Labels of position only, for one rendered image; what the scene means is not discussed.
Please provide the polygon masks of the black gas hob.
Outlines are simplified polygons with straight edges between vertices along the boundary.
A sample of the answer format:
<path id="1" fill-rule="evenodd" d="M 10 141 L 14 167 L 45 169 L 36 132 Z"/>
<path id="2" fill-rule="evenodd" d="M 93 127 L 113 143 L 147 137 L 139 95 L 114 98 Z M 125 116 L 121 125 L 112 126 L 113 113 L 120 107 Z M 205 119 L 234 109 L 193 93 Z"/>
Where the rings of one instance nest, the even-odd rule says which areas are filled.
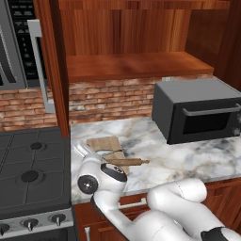
<path id="1" fill-rule="evenodd" d="M 56 214 L 66 219 L 57 225 Z M 39 223 L 30 232 L 24 221 Z M 70 140 L 57 127 L 0 133 L 0 241 L 78 241 L 71 201 Z"/>

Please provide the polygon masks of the dark grey toaster oven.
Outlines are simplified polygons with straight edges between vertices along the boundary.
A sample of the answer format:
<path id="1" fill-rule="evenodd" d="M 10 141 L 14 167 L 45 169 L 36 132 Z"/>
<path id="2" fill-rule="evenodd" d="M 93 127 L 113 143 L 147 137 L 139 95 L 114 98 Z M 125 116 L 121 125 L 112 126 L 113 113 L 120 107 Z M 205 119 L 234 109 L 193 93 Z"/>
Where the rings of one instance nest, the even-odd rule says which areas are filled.
<path id="1" fill-rule="evenodd" d="M 241 92 L 217 79 L 157 82 L 152 118 L 169 145 L 241 136 L 241 110 L 188 117 L 188 111 L 241 105 Z"/>

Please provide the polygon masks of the wooden cutting board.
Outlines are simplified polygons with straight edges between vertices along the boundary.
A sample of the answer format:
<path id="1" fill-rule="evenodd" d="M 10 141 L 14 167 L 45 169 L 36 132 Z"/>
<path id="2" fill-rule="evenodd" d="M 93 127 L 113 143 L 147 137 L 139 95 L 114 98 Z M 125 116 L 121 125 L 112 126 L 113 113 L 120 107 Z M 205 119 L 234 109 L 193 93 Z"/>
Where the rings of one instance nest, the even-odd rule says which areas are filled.
<path id="1" fill-rule="evenodd" d="M 87 140 L 87 144 L 94 151 L 98 150 L 121 150 L 121 145 L 119 139 L 116 136 L 110 137 L 99 137 L 99 138 L 90 138 Z M 104 159 L 122 159 L 125 158 L 124 153 L 114 153 L 108 156 L 104 156 Z"/>

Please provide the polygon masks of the wooden wall cabinet with shelf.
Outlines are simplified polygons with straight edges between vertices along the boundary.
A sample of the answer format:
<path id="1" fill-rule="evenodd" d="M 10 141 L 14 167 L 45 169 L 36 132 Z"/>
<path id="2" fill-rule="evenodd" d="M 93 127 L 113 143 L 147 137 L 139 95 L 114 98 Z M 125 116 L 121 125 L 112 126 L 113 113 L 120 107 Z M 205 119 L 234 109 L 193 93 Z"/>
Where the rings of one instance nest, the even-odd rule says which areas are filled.
<path id="1" fill-rule="evenodd" d="M 211 73 L 230 0 L 57 0 L 69 80 Z"/>

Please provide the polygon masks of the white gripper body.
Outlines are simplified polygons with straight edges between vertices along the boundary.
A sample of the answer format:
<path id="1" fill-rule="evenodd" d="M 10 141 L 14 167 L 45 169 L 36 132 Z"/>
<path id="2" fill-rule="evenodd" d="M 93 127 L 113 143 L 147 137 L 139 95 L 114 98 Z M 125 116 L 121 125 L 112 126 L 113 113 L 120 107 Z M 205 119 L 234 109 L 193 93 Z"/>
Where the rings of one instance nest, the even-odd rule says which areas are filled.
<path id="1" fill-rule="evenodd" d="M 97 153 L 88 153 L 82 161 L 82 164 L 86 163 L 97 163 L 97 164 L 102 164 L 103 163 L 103 158 L 97 154 Z"/>

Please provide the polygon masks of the wooden base cabinets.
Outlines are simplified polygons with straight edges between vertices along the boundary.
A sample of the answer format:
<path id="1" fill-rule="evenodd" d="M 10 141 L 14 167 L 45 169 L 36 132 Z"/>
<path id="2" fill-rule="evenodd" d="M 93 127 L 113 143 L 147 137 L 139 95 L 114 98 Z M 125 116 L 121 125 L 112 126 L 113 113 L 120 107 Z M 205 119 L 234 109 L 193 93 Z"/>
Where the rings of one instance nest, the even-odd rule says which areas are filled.
<path id="1" fill-rule="evenodd" d="M 241 234 L 241 177 L 205 184 L 203 202 L 228 228 Z M 87 200 L 74 206 L 79 241 L 87 241 L 85 228 L 90 227 L 90 241 L 127 241 Z"/>

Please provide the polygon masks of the black and steel microwave oven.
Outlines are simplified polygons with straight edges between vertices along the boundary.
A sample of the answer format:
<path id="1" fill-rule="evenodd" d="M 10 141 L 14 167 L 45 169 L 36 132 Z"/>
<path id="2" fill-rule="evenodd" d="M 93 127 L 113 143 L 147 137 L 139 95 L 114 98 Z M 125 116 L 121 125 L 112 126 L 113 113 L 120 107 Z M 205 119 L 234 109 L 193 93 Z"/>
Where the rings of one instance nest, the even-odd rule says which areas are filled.
<path id="1" fill-rule="evenodd" d="M 0 0 L 0 90 L 39 88 L 28 20 L 33 0 Z"/>

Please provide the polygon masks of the wooden rolling pin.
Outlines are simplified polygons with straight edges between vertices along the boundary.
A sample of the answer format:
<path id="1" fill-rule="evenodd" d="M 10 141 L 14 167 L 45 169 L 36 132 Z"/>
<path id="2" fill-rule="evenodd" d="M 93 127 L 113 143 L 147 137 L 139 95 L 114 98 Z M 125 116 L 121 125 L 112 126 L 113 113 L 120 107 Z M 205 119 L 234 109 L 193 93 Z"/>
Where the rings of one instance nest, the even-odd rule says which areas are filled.
<path id="1" fill-rule="evenodd" d="M 150 160 L 140 158 L 104 159 L 104 161 L 117 166 L 140 166 L 150 163 Z"/>

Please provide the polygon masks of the dark wooden cabinet door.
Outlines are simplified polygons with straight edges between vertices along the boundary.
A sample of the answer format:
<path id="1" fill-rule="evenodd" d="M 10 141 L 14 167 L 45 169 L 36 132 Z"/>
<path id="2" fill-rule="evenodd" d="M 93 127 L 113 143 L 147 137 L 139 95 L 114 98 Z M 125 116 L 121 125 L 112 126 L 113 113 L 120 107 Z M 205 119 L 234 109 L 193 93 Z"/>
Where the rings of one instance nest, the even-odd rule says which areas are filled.
<path id="1" fill-rule="evenodd" d="M 231 0 L 214 76 L 241 91 L 241 0 Z"/>

